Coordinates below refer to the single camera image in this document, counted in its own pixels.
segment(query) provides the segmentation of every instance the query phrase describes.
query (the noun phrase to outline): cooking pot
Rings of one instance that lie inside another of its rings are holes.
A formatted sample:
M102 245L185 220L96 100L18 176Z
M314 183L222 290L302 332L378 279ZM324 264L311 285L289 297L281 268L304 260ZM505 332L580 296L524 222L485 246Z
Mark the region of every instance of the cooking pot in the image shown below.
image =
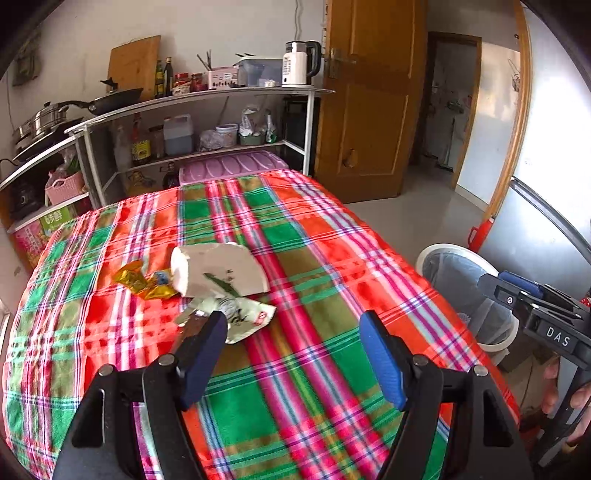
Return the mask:
M39 137L67 120L68 105L47 102L31 119L31 135Z
M27 120L20 127L18 127L14 132L12 132L12 144L16 145L17 143L24 140L29 135L31 135L31 119Z

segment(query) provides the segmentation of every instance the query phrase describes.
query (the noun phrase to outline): blue gripper pad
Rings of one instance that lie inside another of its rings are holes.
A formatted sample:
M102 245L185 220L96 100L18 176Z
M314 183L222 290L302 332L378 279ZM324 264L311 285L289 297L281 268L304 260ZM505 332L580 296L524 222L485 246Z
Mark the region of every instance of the blue gripper pad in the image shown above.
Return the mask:
M208 328L204 327L196 337L185 340L177 352L182 355L181 349L196 351L190 355L192 366L186 370L184 391L179 398L183 411L202 397L213 367L226 345L228 321L225 315L222 312L212 312L207 323L210 324Z
M402 410L408 400L404 391L405 378L392 352L387 347L388 338L385 338L384 335L389 337L375 312L365 312L359 319L361 344L378 379L384 398L398 410Z
M542 287L538 285L536 282L527 280L527 278L520 277L511 272L504 272L499 273L499 278L501 280L506 281L507 283L512 283L513 285L519 287L521 290L526 291L533 297L543 300L544 299L544 292L542 291Z

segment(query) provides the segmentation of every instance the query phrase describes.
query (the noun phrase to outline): glass bottle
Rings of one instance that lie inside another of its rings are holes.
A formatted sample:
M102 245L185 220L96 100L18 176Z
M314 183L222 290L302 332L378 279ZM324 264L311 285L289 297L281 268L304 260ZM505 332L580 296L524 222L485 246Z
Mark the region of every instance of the glass bottle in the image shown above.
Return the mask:
M164 67L164 96L171 96L174 87L173 58L166 57L166 66Z
M156 62L156 84L154 89L154 98L164 96L164 70L162 69L162 60Z
M144 165L150 161L152 151L148 131L142 125L142 117L139 113L134 115L134 127L131 131L132 152L134 164Z

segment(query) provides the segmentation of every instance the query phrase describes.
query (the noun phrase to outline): red plaid blanket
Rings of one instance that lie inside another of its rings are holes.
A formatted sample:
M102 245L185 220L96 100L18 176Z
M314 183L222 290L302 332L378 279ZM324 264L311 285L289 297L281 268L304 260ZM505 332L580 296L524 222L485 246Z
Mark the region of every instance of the red plaid blanket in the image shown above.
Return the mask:
M75 409L97 369L142 367L168 352L186 300L143 301L111 276L144 260L168 267L176 245L248 246L269 279L258 300L271 323L226 346L185 420L210 478L374 478L399 425L358 335L374 309L414 353L441 366L499 372L452 308L367 225L315 181L289 170L146 194L65 224L21 300L4 366L8 443L51 477ZM145 411L136 409L148 478L159 468ZM427 478L443 461L442 409Z

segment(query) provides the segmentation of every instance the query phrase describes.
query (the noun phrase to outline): red fire extinguisher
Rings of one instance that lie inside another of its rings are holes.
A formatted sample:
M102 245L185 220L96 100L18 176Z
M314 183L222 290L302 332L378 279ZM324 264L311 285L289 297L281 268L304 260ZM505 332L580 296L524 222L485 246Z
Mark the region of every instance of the red fire extinguisher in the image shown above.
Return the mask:
M468 235L468 248L474 253L478 253L482 247L488 232L491 231L492 223L492 218L489 218L482 222L479 227L473 226L470 230L470 234Z

